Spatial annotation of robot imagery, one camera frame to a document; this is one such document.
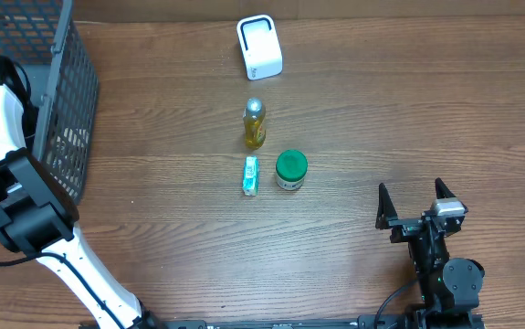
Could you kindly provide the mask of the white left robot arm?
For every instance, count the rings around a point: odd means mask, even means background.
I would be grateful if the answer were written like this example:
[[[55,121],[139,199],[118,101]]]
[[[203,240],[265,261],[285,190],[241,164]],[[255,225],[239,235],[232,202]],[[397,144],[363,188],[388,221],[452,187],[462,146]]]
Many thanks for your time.
[[[26,72],[0,55],[0,243],[35,260],[80,299],[99,328],[161,328],[163,322],[110,274],[78,224],[73,199],[27,148],[38,109]]]

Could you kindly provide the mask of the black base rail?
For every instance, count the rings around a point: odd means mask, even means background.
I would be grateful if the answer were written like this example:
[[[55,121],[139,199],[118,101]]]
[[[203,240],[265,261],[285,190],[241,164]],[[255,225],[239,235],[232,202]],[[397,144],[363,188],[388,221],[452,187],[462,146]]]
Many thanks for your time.
[[[252,322],[224,322],[206,323],[203,320],[193,321],[165,321],[163,328],[170,329],[373,329],[375,315],[360,315],[356,319],[318,319],[318,320],[277,320],[277,321],[252,321]],[[486,326],[481,315],[473,315],[471,325],[466,324],[467,318],[449,324],[441,324],[439,320],[423,328],[473,328],[485,329]],[[377,328],[401,329],[419,328],[412,324],[404,315],[381,315]]]

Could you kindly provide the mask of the dark grey plastic basket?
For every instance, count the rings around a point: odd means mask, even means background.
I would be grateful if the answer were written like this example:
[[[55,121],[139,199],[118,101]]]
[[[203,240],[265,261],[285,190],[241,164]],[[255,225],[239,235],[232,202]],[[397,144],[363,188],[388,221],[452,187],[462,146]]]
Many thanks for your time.
[[[72,9],[71,0],[0,1],[0,55],[20,64],[39,109],[33,156],[80,201],[99,81]]]

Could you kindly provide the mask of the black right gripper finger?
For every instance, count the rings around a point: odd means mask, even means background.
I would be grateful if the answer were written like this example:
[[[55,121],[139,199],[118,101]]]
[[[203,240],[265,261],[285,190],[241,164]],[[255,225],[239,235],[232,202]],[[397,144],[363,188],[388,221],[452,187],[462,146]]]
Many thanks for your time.
[[[443,180],[438,177],[435,180],[435,189],[436,189],[436,198],[437,199],[445,199],[445,198],[454,198],[455,194],[450,191],[450,189],[446,186],[446,184],[443,182]]]
[[[378,200],[375,227],[378,229],[389,229],[390,222],[396,221],[398,215],[384,183],[378,185]]]

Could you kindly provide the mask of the white barcode scanner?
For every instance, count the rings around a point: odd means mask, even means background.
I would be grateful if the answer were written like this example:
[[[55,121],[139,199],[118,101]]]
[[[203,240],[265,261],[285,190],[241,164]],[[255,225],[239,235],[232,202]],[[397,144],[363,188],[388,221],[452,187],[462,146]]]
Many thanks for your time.
[[[262,80],[280,74],[283,57],[274,20],[268,15],[250,16],[236,25],[247,77]]]

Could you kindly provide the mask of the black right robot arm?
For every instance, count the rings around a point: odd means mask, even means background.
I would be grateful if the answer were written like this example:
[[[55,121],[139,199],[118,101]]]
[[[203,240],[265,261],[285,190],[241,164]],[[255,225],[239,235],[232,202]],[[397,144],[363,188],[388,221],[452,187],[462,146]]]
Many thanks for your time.
[[[435,180],[436,199],[418,218],[400,219],[385,184],[378,186],[379,204],[375,227],[391,231],[392,243],[407,243],[416,278],[384,300],[373,317],[378,328],[391,300],[413,285],[420,287],[420,304],[409,305],[389,324],[390,328],[483,328],[474,315],[485,270],[472,259],[451,258],[446,238],[458,233],[468,208],[442,181]]]

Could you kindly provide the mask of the green-capped white bottle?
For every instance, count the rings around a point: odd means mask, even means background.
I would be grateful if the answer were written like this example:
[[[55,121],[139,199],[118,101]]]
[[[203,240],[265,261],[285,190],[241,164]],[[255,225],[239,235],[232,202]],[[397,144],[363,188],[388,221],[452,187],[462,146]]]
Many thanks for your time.
[[[285,190],[302,187],[308,172],[308,160],[299,150],[287,150],[278,156],[275,165],[277,185]]]

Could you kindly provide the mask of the yellow Vim dish soap bottle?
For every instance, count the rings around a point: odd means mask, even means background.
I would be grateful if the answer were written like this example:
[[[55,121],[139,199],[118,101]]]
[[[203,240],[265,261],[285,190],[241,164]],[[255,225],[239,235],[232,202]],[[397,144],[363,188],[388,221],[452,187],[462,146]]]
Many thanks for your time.
[[[245,143],[250,149],[260,148],[266,139],[266,106],[259,98],[250,98],[244,109]]]

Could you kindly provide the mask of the small teal white box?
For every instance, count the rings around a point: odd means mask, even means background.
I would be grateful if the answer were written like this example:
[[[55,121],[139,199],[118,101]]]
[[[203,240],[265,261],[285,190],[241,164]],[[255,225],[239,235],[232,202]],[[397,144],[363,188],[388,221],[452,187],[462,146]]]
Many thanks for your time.
[[[243,169],[242,190],[246,196],[256,196],[259,185],[259,162],[256,156],[246,158]]]

